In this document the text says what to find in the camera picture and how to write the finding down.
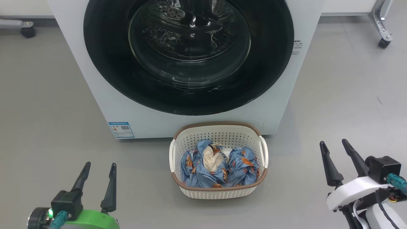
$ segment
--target caster wheel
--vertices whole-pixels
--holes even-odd
[[[386,41],[383,38],[379,41],[379,47],[380,48],[387,48],[387,46],[389,46],[390,41]]]
[[[35,29],[34,27],[21,28],[20,33],[23,37],[32,38],[35,36]]]

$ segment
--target energy label sticker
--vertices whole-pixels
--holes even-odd
[[[109,122],[114,136],[118,139],[134,138],[133,131],[128,122],[111,123]]]

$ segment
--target front-load washing machine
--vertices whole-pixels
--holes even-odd
[[[48,0],[118,139],[241,121],[274,134],[324,0]]]

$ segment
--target basket handle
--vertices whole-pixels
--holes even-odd
[[[175,152],[175,147],[177,146],[175,139],[171,141],[170,144],[170,170],[171,172],[174,172],[174,152]]]
[[[269,166],[269,150],[267,148],[266,140],[262,136],[258,137],[258,140],[260,142],[260,154],[262,156],[262,162],[264,168],[267,168]]]

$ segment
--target white plastic basket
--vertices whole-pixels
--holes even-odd
[[[198,188],[182,184],[181,158],[185,151],[195,150],[197,143],[209,139],[223,145],[222,152],[229,156],[235,147],[248,146],[256,156],[260,176],[251,185],[227,188]],[[178,130],[170,144],[170,169],[181,191],[194,199],[229,199],[247,196],[267,175],[269,153],[264,138],[253,126],[237,122],[209,122],[185,126]]]

